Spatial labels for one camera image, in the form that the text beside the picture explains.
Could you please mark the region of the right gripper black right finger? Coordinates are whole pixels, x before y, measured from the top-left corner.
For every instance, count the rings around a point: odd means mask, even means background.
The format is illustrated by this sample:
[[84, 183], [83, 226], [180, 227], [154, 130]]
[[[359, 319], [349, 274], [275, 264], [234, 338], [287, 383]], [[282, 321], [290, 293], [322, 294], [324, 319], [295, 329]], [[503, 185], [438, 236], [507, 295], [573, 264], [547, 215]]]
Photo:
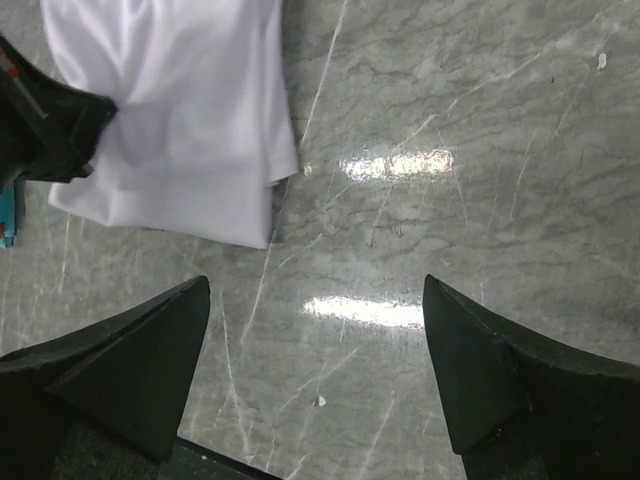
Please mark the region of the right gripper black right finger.
[[432, 275], [423, 315], [467, 478], [638, 478], [638, 366], [541, 335]]

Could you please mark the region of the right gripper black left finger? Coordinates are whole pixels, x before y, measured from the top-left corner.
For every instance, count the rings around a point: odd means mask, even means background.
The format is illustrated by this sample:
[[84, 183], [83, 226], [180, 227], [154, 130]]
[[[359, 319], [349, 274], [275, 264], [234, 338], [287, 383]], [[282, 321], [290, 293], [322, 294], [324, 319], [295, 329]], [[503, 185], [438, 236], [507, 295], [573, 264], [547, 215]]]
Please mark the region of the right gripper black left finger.
[[125, 312], [1, 358], [4, 479], [155, 479], [200, 356], [197, 276]]

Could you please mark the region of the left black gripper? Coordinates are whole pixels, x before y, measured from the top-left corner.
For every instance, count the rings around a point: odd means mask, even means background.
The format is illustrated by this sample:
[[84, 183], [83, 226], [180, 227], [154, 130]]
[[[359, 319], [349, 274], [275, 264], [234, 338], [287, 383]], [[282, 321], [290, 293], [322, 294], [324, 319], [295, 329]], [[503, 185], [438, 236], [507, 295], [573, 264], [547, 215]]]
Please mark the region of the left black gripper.
[[47, 76], [1, 38], [1, 187], [14, 180], [69, 183], [93, 172], [117, 112], [103, 96]]

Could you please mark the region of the white t shirt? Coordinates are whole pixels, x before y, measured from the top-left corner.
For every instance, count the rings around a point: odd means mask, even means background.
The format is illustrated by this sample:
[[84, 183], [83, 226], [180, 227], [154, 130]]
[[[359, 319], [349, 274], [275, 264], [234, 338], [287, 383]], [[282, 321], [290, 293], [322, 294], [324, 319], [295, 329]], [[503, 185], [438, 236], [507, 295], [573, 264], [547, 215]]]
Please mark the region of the white t shirt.
[[71, 86], [111, 98], [92, 173], [52, 206], [265, 248], [272, 191], [297, 172], [278, 1], [45, 1], [48, 44]]

